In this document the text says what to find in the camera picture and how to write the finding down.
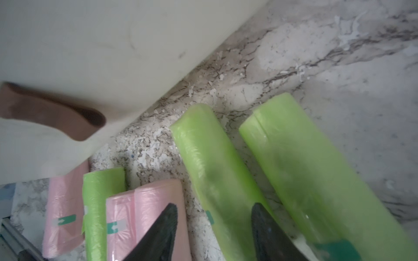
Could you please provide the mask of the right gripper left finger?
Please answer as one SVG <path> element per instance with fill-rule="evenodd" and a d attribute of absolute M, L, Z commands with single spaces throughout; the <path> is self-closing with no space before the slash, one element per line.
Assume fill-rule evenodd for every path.
<path fill-rule="evenodd" d="M 177 206 L 169 203 L 124 261 L 171 261 L 177 224 Z"/>

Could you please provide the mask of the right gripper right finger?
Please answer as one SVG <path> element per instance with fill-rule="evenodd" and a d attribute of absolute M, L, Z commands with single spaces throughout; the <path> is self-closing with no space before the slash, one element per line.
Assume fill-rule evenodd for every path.
<path fill-rule="evenodd" d="M 308 261 L 261 203 L 251 209 L 251 228 L 258 261 Z"/>

